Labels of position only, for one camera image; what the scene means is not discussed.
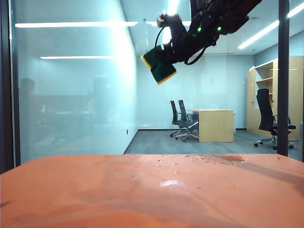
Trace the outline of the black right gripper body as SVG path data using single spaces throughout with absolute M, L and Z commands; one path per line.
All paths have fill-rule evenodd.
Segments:
M 222 32 L 222 24 L 214 16 L 196 16 L 190 24 L 189 30 L 172 43 L 175 51 L 171 53 L 177 62 L 186 65 L 196 63 L 210 46 L 215 46 Z

